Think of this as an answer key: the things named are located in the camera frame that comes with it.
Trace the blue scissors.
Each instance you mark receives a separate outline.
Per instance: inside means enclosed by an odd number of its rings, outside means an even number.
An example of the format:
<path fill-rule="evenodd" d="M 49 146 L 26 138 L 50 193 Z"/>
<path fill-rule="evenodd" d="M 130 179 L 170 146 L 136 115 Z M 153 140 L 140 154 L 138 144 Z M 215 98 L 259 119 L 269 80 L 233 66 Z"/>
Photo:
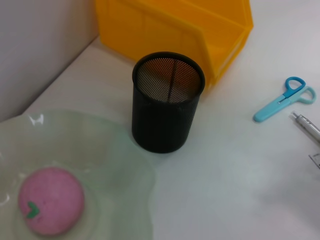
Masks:
<path fill-rule="evenodd" d="M 290 86 L 290 81 L 298 82 L 299 86 L 297 88 L 292 88 Z M 282 95 L 278 96 L 275 100 L 271 101 L 253 115 L 253 120 L 256 123 L 262 123 L 295 102 L 311 105 L 317 99 L 315 90 L 310 86 L 306 86 L 306 82 L 297 76 L 287 78 L 284 82 L 284 87 L 286 88 L 286 91 Z M 311 99 L 302 97 L 302 94 L 305 92 L 311 94 Z"/>

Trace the pink toy peach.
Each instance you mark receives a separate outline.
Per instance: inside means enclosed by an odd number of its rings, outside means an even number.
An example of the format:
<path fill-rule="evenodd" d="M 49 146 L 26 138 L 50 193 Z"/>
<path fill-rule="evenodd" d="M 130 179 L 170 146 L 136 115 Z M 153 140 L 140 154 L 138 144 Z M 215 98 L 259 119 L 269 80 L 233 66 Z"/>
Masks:
<path fill-rule="evenodd" d="M 46 167 L 24 180 L 18 206 L 30 230 L 43 236 L 56 236 L 80 220 L 85 193 L 73 174 L 59 167 Z"/>

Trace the black mesh pen holder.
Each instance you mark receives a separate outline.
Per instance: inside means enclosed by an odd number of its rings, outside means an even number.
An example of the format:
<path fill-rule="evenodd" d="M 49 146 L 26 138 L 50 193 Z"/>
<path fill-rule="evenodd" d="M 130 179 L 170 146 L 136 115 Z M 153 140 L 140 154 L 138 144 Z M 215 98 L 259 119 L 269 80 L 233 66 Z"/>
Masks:
<path fill-rule="evenodd" d="M 186 142 L 198 102 L 205 89 L 200 66 L 175 52 L 154 52 L 132 71 L 131 132 L 153 153 L 172 153 Z"/>

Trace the green glass fruit plate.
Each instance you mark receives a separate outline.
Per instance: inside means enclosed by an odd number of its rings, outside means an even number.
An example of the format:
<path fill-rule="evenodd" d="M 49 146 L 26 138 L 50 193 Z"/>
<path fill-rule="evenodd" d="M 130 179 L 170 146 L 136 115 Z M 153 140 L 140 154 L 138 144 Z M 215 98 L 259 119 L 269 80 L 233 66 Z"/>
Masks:
<path fill-rule="evenodd" d="M 85 207 L 70 230 L 45 236 L 18 206 L 23 181 L 58 167 L 81 183 Z M 49 110 L 0 123 L 0 240 L 153 240 L 149 199 L 155 171 L 127 131 L 109 120 Z"/>

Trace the grey white ballpoint pen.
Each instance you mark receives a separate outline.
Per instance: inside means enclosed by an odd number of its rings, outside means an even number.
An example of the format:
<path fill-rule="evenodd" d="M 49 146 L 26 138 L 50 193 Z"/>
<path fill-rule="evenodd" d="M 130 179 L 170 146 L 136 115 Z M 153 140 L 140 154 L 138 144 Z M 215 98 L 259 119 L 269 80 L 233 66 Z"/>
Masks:
<path fill-rule="evenodd" d="M 313 124 L 305 116 L 298 114 L 297 112 L 292 112 L 290 117 L 295 122 L 295 124 L 307 134 L 316 144 L 320 146 L 320 129 Z"/>

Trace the clear plastic ruler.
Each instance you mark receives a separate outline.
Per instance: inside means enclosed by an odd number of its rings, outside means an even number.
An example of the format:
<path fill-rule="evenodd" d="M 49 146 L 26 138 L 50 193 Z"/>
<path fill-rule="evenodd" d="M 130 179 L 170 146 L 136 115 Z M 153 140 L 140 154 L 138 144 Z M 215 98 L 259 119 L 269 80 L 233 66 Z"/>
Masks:
<path fill-rule="evenodd" d="M 309 158 L 320 169 L 320 153 L 310 154 Z"/>

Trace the yellow plastic bin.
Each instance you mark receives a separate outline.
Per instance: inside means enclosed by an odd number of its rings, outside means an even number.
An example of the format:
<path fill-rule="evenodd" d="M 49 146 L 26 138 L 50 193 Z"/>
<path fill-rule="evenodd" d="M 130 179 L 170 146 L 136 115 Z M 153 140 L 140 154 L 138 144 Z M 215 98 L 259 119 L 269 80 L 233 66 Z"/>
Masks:
<path fill-rule="evenodd" d="M 100 40 L 134 61 L 174 52 L 203 70 L 213 87 L 253 29 L 250 0 L 94 0 Z"/>

